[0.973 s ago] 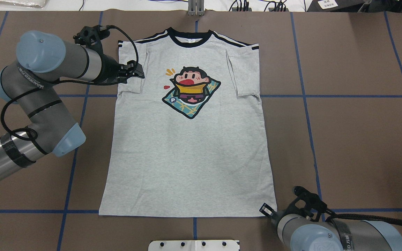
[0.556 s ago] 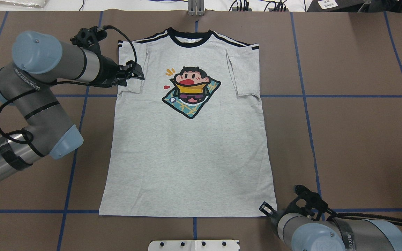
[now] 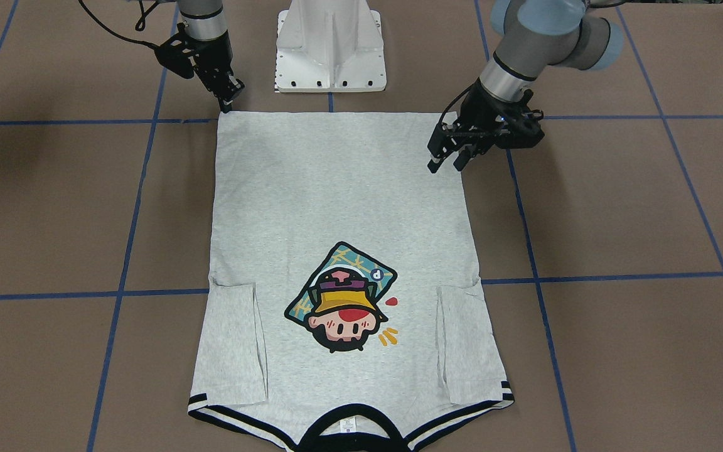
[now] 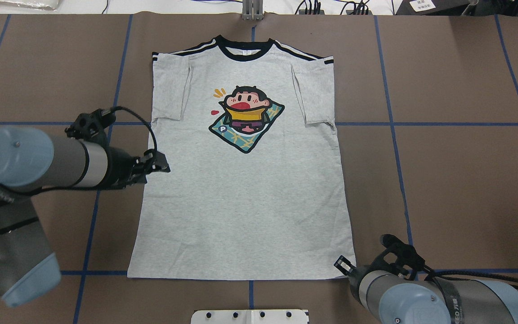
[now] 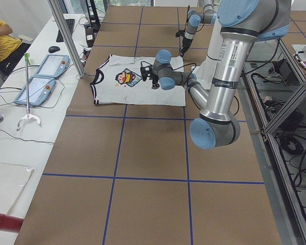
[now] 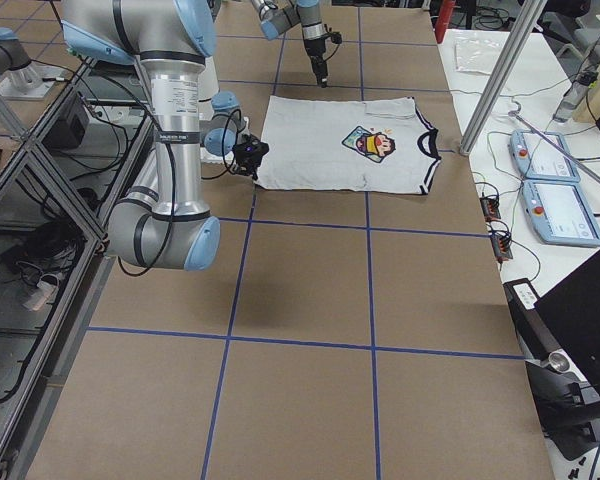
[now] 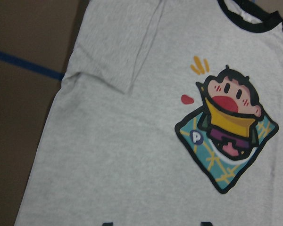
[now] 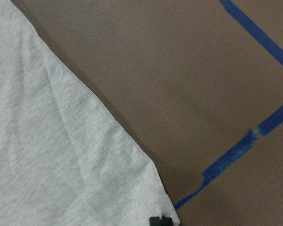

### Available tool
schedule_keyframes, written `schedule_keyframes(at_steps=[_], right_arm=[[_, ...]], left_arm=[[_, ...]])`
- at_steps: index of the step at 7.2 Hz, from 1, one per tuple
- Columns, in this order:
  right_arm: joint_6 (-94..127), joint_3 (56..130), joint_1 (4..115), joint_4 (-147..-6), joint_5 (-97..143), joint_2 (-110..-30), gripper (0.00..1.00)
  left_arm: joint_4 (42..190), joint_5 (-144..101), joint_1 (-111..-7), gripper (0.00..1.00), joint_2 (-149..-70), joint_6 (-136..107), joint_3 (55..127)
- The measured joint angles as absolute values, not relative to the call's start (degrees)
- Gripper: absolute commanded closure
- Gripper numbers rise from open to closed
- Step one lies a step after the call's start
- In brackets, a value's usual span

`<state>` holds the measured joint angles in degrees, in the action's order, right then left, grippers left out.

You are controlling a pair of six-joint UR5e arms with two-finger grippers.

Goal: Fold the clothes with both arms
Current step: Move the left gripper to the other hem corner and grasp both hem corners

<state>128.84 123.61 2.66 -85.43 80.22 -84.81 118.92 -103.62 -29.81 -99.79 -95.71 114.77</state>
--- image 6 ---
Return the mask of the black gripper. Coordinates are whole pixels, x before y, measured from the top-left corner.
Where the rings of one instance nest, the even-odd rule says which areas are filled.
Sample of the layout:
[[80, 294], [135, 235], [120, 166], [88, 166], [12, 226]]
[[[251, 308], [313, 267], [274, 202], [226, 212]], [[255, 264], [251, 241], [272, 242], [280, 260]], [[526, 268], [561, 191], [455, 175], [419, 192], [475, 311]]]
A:
[[326, 42], [330, 40], [336, 46], [342, 43], [342, 35], [337, 31], [328, 31], [325, 34], [320, 35], [313, 39], [304, 39], [304, 49], [310, 59], [312, 71], [316, 77], [316, 84], [320, 88], [326, 88], [328, 86], [328, 66], [327, 58], [324, 57], [326, 54]]
[[253, 134], [243, 135], [242, 142], [232, 148], [234, 155], [231, 173], [234, 175], [258, 178], [258, 169], [263, 157], [269, 152], [269, 145]]

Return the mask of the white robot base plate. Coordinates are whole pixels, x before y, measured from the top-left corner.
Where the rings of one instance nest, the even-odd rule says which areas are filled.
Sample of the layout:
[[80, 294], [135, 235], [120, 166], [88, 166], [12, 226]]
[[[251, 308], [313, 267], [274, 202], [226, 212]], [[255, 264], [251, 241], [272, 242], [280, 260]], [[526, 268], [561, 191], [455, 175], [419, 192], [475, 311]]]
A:
[[249, 133], [237, 96], [219, 87], [213, 57], [199, 76], [201, 155], [204, 162], [233, 159], [233, 148]]

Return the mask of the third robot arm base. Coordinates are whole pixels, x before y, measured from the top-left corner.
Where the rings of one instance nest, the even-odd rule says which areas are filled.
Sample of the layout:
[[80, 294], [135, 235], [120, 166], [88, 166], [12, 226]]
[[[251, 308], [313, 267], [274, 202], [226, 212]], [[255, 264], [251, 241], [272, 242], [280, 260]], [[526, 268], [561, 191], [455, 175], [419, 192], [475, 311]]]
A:
[[63, 67], [36, 65], [18, 36], [0, 27], [0, 95], [9, 100], [42, 100], [66, 80]]

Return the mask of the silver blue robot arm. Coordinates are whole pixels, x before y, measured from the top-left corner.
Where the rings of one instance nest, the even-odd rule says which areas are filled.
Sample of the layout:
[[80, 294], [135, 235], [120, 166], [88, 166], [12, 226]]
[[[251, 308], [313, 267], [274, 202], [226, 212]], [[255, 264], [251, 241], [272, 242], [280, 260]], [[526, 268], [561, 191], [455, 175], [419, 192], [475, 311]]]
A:
[[328, 86], [328, 61], [342, 44], [342, 35], [322, 21], [319, 1], [288, 1], [280, 6], [276, 1], [253, 0], [260, 28], [268, 40], [273, 40], [297, 25], [301, 26], [304, 50], [310, 60], [316, 84]]
[[211, 119], [200, 118], [199, 77], [216, 49], [211, 8], [205, 1], [68, 1], [62, 24], [75, 52], [138, 65], [148, 91], [155, 150], [110, 215], [114, 253], [141, 269], [208, 268], [220, 222], [201, 196], [201, 152], [232, 154], [230, 172], [255, 178], [269, 151], [230, 92], [215, 94]]

